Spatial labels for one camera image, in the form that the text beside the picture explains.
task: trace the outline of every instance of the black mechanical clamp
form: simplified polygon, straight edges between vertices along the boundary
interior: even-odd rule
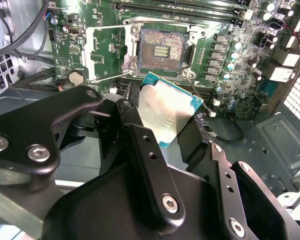
[[[139,90],[113,102],[80,86],[1,115],[0,223],[43,240],[300,240],[252,168],[231,165],[194,119],[177,136],[188,171],[167,166]],[[60,152],[85,137],[100,139],[100,175],[63,195]]]

